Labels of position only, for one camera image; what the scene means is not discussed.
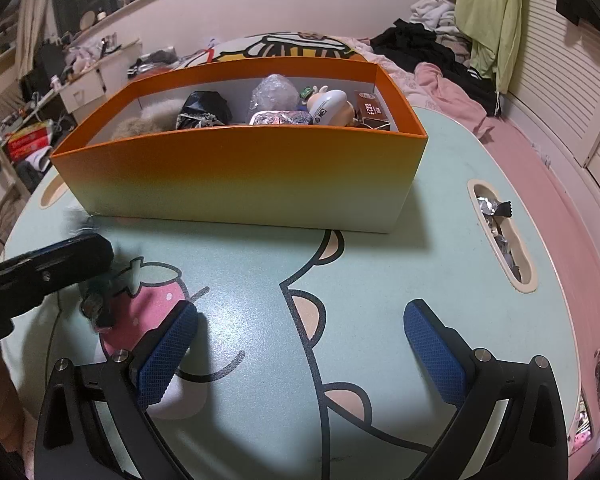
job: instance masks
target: orange box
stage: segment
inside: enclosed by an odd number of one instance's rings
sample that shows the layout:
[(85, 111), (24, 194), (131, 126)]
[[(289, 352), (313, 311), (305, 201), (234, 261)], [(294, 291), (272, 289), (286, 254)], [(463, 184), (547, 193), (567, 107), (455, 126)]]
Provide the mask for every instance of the orange box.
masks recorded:
[[(141, 107), (216, 90), (234, 120), (251, 91), (279, 73), (296, 88), (327, 84), (355, 102), (378, 96), (392, 131), (244, 124), (108, 140)], [(266, 57), (209, 63), (132, 82), (94, 111), (51, 157), (93, 214), (390, 232), (427, 134), (388, 74), (364, 61)]]

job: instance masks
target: plastic bag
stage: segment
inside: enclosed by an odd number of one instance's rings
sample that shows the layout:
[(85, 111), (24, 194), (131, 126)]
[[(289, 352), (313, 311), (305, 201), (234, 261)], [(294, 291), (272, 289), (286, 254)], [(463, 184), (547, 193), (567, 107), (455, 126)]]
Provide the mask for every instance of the plastic bag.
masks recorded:
[(295, 110), (300, 94), (289, 79), (280, 74), (264, 78), (251, 93), (251, 103), (246, 123), (256, 112), (271, 110)]
[(224, 126), (231, 119), (231, 110), (218, 92), (197, 90), (184, 102), (176, 120), (176, 130)]

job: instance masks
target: silver bolt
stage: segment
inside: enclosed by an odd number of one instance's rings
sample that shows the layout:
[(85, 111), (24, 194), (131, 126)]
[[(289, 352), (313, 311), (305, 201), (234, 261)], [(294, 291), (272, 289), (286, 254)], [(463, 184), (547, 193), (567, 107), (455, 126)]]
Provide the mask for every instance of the silver bolt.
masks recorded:
[(65, 357), (63, 357), (62, 359), (58, 359), (58, 362), (56, 362), (56, 370), (61, 372), (62, 370), (67, 368), (68, 365), (69, 365), (69, 359), (67, 359)]
[(483, 363), (491, 360), (491, 352), (489, 352), (486, 348), (476, 349), (474, 355), (475, 358), (478, 359), (478, 361), (481, 361)]
[(549, 366), (549, 359), (543, 355), (537, 355), (535, 358), (536, 364), (541, 368), (547, 368)]
[(117, 363), (126, 361), (127, 357), (129, 357), (129, 352), (127, 352), (126, 350), (116, 350), (111, 356), (111, 358)]

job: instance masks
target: blue textured pad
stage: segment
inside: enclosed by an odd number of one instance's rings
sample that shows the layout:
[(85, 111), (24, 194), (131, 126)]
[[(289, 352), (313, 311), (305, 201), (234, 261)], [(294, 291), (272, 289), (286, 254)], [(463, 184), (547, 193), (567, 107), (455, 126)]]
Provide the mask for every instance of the blue textured pad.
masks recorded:
[(138, 372), (138, 407), (146, 410), (162, 400), (169, 382), (198, 330), (196, 307), (189, 303)]
[(413, 302), (404, 309), (404, 333), (442, 400), (460, 408), (466, 398), (464, 368)]

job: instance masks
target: table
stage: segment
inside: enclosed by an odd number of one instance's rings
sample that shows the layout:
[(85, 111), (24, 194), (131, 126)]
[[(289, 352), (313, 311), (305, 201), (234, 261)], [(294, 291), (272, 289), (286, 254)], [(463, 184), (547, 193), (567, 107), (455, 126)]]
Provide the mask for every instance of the table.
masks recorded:
[[(442, 403), (405, 338), (402, 314), (414, 298), (472, 348), (520, 362), (545, 355), (571, 426), (580, 390), (576, 342), (542, 239), (480, 142), (439, 113), (416, 112), (430, 139), (389, 235), (96, 219), (126, 268), (128, 289), (115, 307), (128, 315), (116, 341), (138, 338), (177, 299), (197, 297), (200, 329), (180, 365), (184, 378), (174, 378), (149, 410), (194, 478), (406, 478), (455, 410)], [(40, 208), (55, 175), (32, 195), (6, 257), (70, 234), (67, 210), (79, 207), (71, 192)], [(504, 275), (470, 201), (474, 178), (511, 200), (538, 272), (535, 292), (520, 293)], [(4, 340), (33, 412), (56, 359), (84, 364), (111, 348), (98, 341), (78, 301), (76, 286), (46, 298)], [(480, 467), (503, 409), (501, 402), (466, 473)], [(133, 472), (110, 416), (100, 413)]]

